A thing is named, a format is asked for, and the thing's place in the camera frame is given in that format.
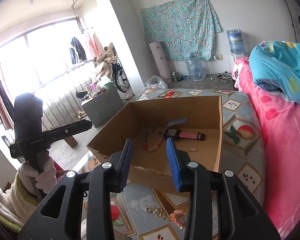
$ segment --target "beaded bracelet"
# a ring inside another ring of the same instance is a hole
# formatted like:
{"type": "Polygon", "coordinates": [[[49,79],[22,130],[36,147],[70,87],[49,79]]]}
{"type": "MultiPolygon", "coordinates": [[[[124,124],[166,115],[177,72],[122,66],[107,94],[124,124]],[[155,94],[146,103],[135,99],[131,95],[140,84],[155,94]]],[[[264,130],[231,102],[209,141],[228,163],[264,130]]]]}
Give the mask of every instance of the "beaded bracelet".
{"type": "Polygon", "coordinates": [[[173,213],[170,214],[171,222],[174,222],[177,225],[177,227],[179,227],[181,230],[185,230],[186,229],[185,224],[181,220],[176,218],[177,215],[187,216],[188,215],[187,211],[184,212],[183,210],[176,209],[173,213]]]}
{"type": "Polygon", "coordinates": [[[147,138],[148,138],[148,134],[151,132],[156,132],[156,131],[155,131],[155,129],[151,129],[150,132],[146,132],[143,137],[143,147],[149,152],[153,152],[153,151],[157,150],[160,147],[162,140],[163,140],[162,136],[160,136],[160,139],[157,141],[157,143],[154,145],[154,147],[149,148],[147,145],[147,138]]]}

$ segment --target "human hand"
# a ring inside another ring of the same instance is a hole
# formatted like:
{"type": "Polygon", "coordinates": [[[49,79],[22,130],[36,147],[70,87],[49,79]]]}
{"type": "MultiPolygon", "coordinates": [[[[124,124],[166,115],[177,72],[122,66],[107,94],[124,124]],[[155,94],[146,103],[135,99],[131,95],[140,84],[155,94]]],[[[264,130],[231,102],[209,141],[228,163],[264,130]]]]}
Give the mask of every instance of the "human hand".
{"type": "Polygon", "coordinates": [[[31,178],[35,178],[37,182],[35,186],[47,194],[57,184],[56,172],[53,159],[50,156],[43,166],[43,172],[40,174],[27,161],[23,162],[18,169],[22,185],[33,195],[36,195],[36,191],[31,183],[31,178]]]}

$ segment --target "window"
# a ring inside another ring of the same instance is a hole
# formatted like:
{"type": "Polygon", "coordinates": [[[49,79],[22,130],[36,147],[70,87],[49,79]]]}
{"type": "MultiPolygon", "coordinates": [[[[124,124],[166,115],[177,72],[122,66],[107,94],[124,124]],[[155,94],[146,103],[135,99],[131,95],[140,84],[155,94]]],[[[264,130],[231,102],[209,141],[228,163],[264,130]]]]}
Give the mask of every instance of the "window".
{"type": "Polygon", "coordinates": [[[71,38],[82,38],[75,20],[60,22],[29,32],[0,48],[0,79],[7,93],[33,93],[72,67],[71,38]]]}

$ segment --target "cardboard box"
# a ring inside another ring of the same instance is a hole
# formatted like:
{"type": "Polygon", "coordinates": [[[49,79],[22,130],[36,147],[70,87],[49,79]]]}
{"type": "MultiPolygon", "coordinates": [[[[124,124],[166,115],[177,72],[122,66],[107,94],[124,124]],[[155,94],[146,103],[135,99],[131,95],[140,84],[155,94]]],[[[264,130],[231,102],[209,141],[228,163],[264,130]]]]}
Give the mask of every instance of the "cardboard box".
{"type": "MultiPolygon", "coordinates": [[[[173,126],[182,131],[202,132],[204,141],[181,138],[176,147],[189,152],[191,160],[208,170],[219,170],[222,143],[222,109],[220,96],[197,96],[129,102],[90,141],[87,147],[101,161],[122,150],[126,139],[132,139],[133,155],[129,179],[149,188],[176,193],[172,183],[166,154],[166,140],[149,152],[144,149],[143,138],[152,128],[162,131],[170,121],[188,117],[186,123],[173,126]]],[[[160,135],[151,132],[147,144],[153,147],[160,135]]]]}

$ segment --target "floral curtain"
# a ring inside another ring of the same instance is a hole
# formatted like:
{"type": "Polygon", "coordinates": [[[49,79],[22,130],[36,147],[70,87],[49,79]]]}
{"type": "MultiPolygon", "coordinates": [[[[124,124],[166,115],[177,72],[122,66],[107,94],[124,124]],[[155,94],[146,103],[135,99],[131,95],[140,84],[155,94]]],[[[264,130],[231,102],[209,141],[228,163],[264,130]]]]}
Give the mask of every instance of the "floral curtain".
{"type": "Polygon", "coordinates": [[[210,0],[175,0],[141,14],[147,44],[160,41],[167,60],[184,61],[190,53],[202,60],[214,55],[221,28],[210,0]]]}

